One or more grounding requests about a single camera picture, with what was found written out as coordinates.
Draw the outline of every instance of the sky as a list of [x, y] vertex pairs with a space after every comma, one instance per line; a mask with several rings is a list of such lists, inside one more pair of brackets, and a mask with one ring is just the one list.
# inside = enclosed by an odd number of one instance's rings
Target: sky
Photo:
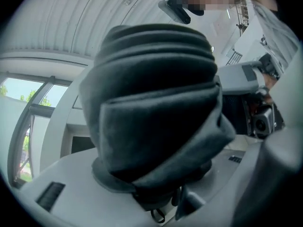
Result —
[[[34, 81], [26, 81], [20, 79], [8, 78], [5, 80], [3, 85], [6, 86], [8, 92], [6, 96], [12, 97], [14, 99], [20, 99], [23, 95], [24, 98], [30, 94], [31, 90], [38, 90], [42, 83]], [[54, 85], [47, 93], [47, 99], [50, 101], [52, 107], [56, 107], [61, 97], [67, 90], [67, 87]]]

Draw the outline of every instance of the ceiling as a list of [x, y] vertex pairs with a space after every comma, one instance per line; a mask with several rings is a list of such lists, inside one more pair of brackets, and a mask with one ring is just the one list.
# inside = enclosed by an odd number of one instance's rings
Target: ceiling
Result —
[[[48, 50], [94, 57], [117, 25], [175, 23], [158, 8], [160, 0], [25, 0], [2, 35], [1, 52]], [[231, 9], [192, 15], [189, 27], [206, 35], [217, 60], [236, 28]]]

